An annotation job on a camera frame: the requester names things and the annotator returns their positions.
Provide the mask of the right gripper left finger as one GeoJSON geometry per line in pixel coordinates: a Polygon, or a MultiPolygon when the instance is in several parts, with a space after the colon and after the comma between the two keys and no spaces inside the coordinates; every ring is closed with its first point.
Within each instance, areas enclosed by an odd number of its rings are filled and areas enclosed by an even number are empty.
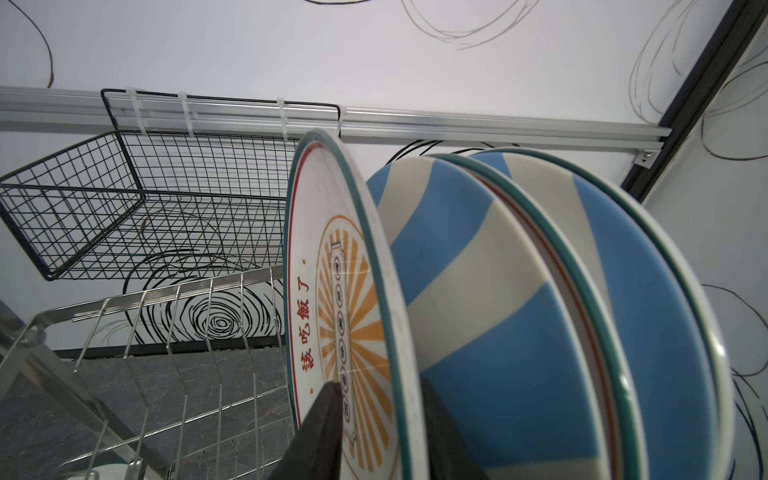
{"type": "Polygon", "coordinates": [[[341,385],[327,382],[269,479],[338,479],[342,434],[341,385]]]}

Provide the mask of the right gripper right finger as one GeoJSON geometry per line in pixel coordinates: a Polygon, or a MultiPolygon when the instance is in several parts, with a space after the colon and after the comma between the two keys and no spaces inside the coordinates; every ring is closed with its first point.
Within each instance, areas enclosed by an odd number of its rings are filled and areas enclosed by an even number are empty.
{"type": "Polygon", "coordinates": [[[421,391],[430,478],[488,480],[489,477],[475,461],[440,396],[424,377],[421,378],[421,391]]]}

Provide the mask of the orange sunburst plate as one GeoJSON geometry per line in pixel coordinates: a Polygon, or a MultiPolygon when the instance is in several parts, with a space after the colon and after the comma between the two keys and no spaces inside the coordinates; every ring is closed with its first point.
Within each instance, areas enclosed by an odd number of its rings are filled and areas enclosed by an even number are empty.
{"type": "Polygon", "coordinates": [[[374,200],[340,140],[306,133],[284,222],[289,391],[297,432],[319,391],[342,391],[338,479],[430,475],[404,296],[374,200]]]}

